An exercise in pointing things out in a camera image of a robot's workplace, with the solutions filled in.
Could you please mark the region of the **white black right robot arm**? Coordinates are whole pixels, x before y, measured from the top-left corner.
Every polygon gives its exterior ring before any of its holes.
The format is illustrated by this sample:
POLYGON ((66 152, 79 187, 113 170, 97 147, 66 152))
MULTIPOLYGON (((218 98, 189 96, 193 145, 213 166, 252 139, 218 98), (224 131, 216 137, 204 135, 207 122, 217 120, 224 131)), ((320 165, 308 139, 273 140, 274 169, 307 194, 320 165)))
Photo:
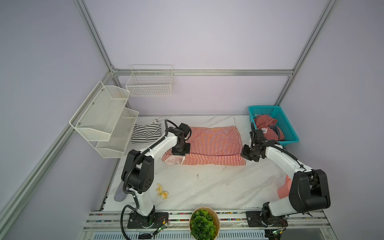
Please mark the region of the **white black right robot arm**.
POLYGON ((250 139, 251 143, 243 146, 241 156, 254 162, 269 159, 291 180, 288 196, 263 204, 257 217, 260 225, 273 226, 288 215, 309 214, 331 206, 328 177, 323 170, 303 164, 278 141, 267 140, 263 131, 256 129, 254 124, 251 124, 250 139))

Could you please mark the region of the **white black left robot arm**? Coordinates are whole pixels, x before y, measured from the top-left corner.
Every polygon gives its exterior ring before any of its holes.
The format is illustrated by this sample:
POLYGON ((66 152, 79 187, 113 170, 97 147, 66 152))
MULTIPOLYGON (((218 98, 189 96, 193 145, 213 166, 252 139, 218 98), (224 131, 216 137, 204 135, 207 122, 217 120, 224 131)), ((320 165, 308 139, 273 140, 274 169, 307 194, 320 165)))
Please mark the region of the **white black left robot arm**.
POLYGON ((165 120, 165 133, 151 145, 140 151, 128 152, 121 175, 122 191, 131 195, 135 205, 123 207, 120 215, 120 227, 124 239, 128 240, 125 229, 150 228, 159 226, 154 233, 145 234, 144 239, 153 239, 168 223, 168 213, 157 213, 148 192, 154 181, 155 160, 162 157, 168 150, 175 156, 186 156, 190 153, 191 144, 187 140, 192 136, 192 129, 187 124, 177 126, 170 120, 165 120))

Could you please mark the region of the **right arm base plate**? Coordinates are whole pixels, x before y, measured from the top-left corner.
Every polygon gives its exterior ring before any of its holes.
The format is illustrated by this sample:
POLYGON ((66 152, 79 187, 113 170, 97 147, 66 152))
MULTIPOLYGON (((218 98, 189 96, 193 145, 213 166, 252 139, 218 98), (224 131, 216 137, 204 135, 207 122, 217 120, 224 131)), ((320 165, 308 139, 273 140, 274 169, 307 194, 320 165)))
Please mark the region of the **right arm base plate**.
POLYGON ((285 228, 288 226, 288 222, 285 216, 273 216, 270 213, 264 213, 262 211, 247 211, 246 219, 248 222, 248 226, 251 227, 259 227, 259 228, 285 228))

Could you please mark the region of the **red white striped tank top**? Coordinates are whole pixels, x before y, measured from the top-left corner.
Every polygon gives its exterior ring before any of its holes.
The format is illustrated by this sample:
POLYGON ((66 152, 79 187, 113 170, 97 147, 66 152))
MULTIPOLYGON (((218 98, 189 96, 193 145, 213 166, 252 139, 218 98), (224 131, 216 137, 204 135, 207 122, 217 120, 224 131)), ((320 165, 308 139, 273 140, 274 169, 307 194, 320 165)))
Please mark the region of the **red white striped tank top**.
POLYGON ((244 166, 241 156, 242 138, 235 126, 230 127, 192 127, 192 136, 187 140, 191 144, 190 153, 177 156, 168 150, 162 161, 167 165, 218 165, 244 166))

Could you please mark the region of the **black white striped tank top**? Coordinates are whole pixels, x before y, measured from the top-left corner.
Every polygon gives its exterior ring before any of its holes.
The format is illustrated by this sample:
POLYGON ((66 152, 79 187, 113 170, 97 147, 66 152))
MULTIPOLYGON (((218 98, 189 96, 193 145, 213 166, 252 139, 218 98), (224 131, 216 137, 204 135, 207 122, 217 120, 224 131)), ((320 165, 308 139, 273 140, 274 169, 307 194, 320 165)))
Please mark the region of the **black white striped tank top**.
POLYGON ((149 143, 162 136, 162 126, 159 120, 155 119, 153 123, 146 125, 135 125, 131 136, 131 142, 134 144, 149 143))

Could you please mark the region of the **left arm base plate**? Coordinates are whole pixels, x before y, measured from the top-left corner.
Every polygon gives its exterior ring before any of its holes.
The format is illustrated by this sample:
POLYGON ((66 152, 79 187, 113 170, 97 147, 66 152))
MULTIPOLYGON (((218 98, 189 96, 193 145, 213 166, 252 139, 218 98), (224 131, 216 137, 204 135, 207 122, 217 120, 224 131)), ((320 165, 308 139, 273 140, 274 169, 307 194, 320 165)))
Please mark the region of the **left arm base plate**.
POLYGON ((169 213, 154 212, 149 216, 142 216, 136 212, 130 213, 127 229, 158 229, 164 222, 168 222, 169 213))

